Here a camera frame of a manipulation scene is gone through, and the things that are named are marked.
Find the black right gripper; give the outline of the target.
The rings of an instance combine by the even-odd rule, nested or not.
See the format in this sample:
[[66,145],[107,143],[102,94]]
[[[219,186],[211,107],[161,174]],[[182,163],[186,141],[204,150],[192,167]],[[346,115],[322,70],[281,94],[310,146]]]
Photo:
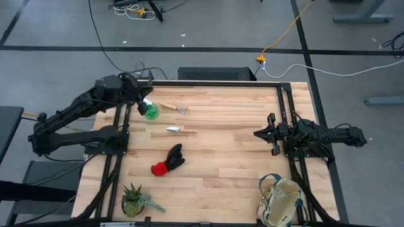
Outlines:
[[277,156],[280,154],[280,147],[277,141],[284,141],[288,136],[288,124],[286,122],[281,122],[276,126],[274,113],[270,113],[267,120],[268,125],[263,129],[254,131],[253,134],[267,143],[272,143],[273,148],[271,149],[271,154]]

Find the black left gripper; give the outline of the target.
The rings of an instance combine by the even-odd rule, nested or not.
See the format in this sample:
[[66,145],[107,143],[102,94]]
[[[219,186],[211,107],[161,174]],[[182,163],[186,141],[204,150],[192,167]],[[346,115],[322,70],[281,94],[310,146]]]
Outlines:
[[138,105],[138,112],[140,115],[145,115],[148,108],[144,99],[153,91],[152,86],[142,86],[138,80],[129,73],[120,73],[118,77],[121,79],[124,91],[127,93],[128,98],[132,103]]

